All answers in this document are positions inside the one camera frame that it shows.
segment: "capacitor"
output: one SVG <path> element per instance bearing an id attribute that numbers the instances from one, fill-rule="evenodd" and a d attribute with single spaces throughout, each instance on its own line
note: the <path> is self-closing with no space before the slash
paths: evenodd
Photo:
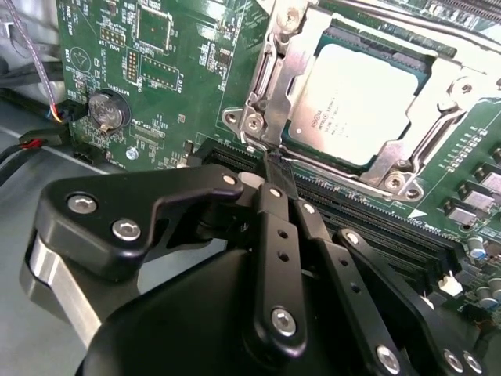
<path id="1" fill-rule="evenodd" d="M 501 302 L 501 278 L 492 278 L 489 280 L 488 285 L 491 288 L 492 297 L 498 302 Z"/>
<path id="2" fill-rule="evenodd" d="M 481 237 L 469 237 L 467 239 L 468 253 L 473 259 L 480 260 L 487 255 L 484 241 Z"/>
<path id="3" fill-rule="evenodd" d="M 479 287 L 477 289 L 478 304 L 485 309 L 491 309 L 498 305 L 498 302 L 492 297 L 491 289 L 488 287 Z"/>

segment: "black memory slot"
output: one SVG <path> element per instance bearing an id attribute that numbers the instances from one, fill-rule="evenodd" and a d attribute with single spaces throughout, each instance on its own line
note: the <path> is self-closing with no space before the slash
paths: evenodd
<path id="1" fill-rule="evenodd" d="M 437 0 L 437 3 L 473 14 L 485 20 L 501 22 L 500 0 Z"/>
<path id="2" fill-rule="evenodd" d="M 224 165 L 238 173 L 255 171 L 258 159 L 208 139 L 188 163 Z M 346 227 L 360 233 L 417 291 L 430 293 L 444 274 L 461 271 L 462 244 L 300 176 L 296 184 L 299 195 L 319 209 L 331 233 Z"/>

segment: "wire connector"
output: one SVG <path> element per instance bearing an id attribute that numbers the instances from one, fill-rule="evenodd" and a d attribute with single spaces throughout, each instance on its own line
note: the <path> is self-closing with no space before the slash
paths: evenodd
<path id="1" fill-rule="evenodd" d="M 57 112 L 63 123 L 79 121 L 88 115 L 88 105 L 66 99 L 58 103 Z"/>
<path id="2" fill-rule="evenodd" d="M 70 143 L 70 130 L 66 127 L 39 129 L 29 131 L 19 138 L 21 147 L 29 146 L 31 143 L 39 140 L 43 146 L 61 146 Z"/>

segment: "bolt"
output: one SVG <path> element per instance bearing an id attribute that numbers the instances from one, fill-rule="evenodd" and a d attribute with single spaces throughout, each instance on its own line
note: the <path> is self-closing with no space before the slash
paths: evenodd
<path id="1" fill-rule="evenodd" d="M 125 157 L 130 161 L 135 161 L 139 158 L 139 152 L 135 147 L 130 146 L 127 151 L 125 151 Z"/>
<path id="2" fill-rule="evenodd" d="M 97 203 L 89 196 L 78 194 L 69 198 L 68 208 L 78 214 L 91 214 L 96 211 Z"/>
<path id="3" fill-rule="evenodd" d="M 457 359 L 457 356 L 455 356 L 450 350 L 444 350 L 444 357 L 449 366 L 451 366 L 454 371 L 459 372 L 460 374 L 463 373 L 463 365 L 461 364 L 460 360 Z"/>
<path id="4" fill-rule="evenodd" d="M 230 186 L 234 186 L 236 184 L 236 180 L 228 175 L 223 175 L 222 179 L 228 183 Z"/>
<path id="5" fill-rule="evenodd" d="M 141 229 L 130 219 L 120 219 L 116 221 L 111 230 L 115 237 L 123 241 L 134 241 L 141 236 Z"/>
<path id="6" fill-rule="evenodd" d="M 390 174 L 384 180 L 384 186 L 386 186 L 389 190 L 398 190 L 404 183 L 403 176 L 399 174 Z"/>
<path id="7" fill-rule="evenodd" d="M 463 356 L 467 364 L 471 367 L 473 371 L 477 372 L 478 374 L 482 373 L 482 367 L 480 363 L 478 362 L 478 360 L 473 358 L 473 356 L 468 351 L 465 351 Z"/>
<path id="8" fill-rule="evenodd" d="M 400 363 L 395 354 L 386 346 L 379 345 L 376 349 L 377 358 L 391 374 L 400 372 Z"/>
<path id="9" fill-rule="evenodd" d="M 275 197 L 281 197 L 281 196 L 282 196 L 282 194 L 281 194 L 278 190 L 276 190 L 275 188 L 270 188 L 269 192 L 270 192 L 273 196 L 275 196 Z"/>
<path id="10" fill-rule="evenodd" d="M 277 308 L 272 312 L 272 323 L 275 329 L 284 337 L 296 333 L 296 321 L 285 309 Z"/>
<path id="11" fill-rule="evenodd" d="M 357 237 L 354 233 L 346 233 L 346 237 L 355 245 L 360 243 L 359 237 Z"/>
<path id="12" fill-rule="evenodd" d="M 253 114 L 247 119 L 247 127 L 252 132 L 256 132 L 260 130 L 263 126 L 263 119 L 260 114 Z"/>
<path id="13" fill-rule="evenodd" d="M 277 23 L 284 34 L 294 32 L 301 22 L 301 14 L 298 8 L 289 7 L 285 12 L 280 12 L 277 17 Z"/>
<path id="14" fill-rule="evenodd" d="M 310 214 L 313 214 L 315 212 L 315 208 L 313 208 L 309 203 L 304 203 L 303 208 L 305 208 L 306 211 Z"/>

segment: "integrated circuit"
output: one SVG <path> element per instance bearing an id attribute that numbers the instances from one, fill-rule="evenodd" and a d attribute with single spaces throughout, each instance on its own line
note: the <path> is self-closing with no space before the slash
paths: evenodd
<path id="1" fill-rule="evenodd" d="M 349 164 L 367 165 L 407 128 L 405 111 L 418 84 L 414 74 L 387 61 L 326 45 L 298 101 L 289 136 Z"/>
<path id="2" fill-rule="evenodd" d="M 144 5 L 137 10 L 136 38 L 142 43 L 168 51 L 173 19 L 170 13 L 162 13 Z"/>

